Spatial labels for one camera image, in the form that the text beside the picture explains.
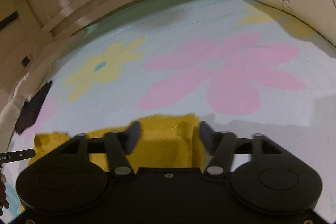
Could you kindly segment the folded dark striped garment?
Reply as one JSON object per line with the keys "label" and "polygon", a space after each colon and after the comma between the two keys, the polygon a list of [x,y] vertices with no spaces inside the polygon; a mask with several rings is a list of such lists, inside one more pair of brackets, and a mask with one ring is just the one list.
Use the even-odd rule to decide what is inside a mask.
{"label": "folded dark striped garment", "polygon": [[25,102],[23,105],[20,116],[14,126],[14,131],[18,135],[21,135],[25,129],[35,124],[52,84],[53,81],[49,81],[44,84],[33,96],[33,98],[31,98],[30,101]]}

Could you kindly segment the black wall socket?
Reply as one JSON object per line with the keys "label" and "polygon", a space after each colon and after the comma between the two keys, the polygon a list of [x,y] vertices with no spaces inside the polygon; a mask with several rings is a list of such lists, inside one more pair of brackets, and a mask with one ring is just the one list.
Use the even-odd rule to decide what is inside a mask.
{"label": "black wall socket", "polygon": [[32,59],[33,57],[31,55],[26,55],[21,61],[22,66],[26,68],[30,64]]}

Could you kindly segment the grey white pillow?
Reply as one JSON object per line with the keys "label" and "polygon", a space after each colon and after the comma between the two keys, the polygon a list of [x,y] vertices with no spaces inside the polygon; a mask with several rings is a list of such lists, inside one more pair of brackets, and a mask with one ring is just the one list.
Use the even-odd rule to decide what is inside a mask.
{"label": "grey white pillow", "polygon": [[7,151],[11,137],[15,132],[14,126],[25,102],[27,100],[23,97],[15,97],[1,111],[1,152]]}

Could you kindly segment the mustard yellow knit sweater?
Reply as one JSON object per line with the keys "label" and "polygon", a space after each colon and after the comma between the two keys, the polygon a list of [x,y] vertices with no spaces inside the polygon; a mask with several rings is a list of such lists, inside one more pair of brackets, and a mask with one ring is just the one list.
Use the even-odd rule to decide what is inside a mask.
{"label": "mustard yellow knit sweater", "polygon": [[[126,156],[134,171],[146,168],[200,168],[204,167],[204,148],[199,137],[199,118],[194,114],[183,116],[151,115],[139,119],[141,136],[132,154]],[[88,139],[101,138],[110,131],[119,132],[126,127],[102,128],[88,132]],[[29,165],[70,140],[64,132],[36,134],[35,157]],[[90,162],[108,171],[103,153],[89,153]]]}

